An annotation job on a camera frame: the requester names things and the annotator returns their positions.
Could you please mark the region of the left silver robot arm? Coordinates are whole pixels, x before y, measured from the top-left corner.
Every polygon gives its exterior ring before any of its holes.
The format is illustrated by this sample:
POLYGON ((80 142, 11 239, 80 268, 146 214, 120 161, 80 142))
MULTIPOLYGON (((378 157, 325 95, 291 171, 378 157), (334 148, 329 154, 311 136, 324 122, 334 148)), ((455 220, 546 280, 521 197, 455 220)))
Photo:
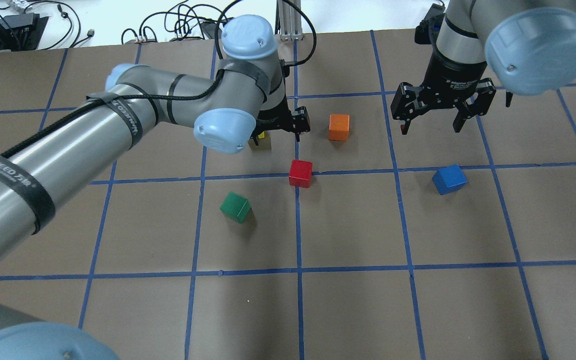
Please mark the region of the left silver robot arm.
MULTIPOLYGON (((0 262, 43 230, 102 170, 158 123, 191 128, 206 148, 239 153, 262 132, 310 131, 304 108, 288 109, 286 62, 270 23, 255 14, 215 35, 213 80, 146 64, 119 64, 75 111, 0 153, 0 262)), ((89 333, 0 304, 0 360, 116 360, 89 333)))

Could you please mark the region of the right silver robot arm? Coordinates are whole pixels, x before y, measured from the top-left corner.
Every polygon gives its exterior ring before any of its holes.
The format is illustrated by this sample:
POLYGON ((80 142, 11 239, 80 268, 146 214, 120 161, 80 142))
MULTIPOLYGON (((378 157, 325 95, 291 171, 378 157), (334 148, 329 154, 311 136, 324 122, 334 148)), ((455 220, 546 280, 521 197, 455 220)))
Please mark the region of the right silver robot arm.
POLYGON ((496 87, 491 69, 514 95, 537 96, 576 79, 576 0, 451 0, 432 5, 414 30, 432 54, 423 81, 398 85, 391 117, 406 135, 412 121, 433 110, 456 109, 453 130, 485 116, 496 87))

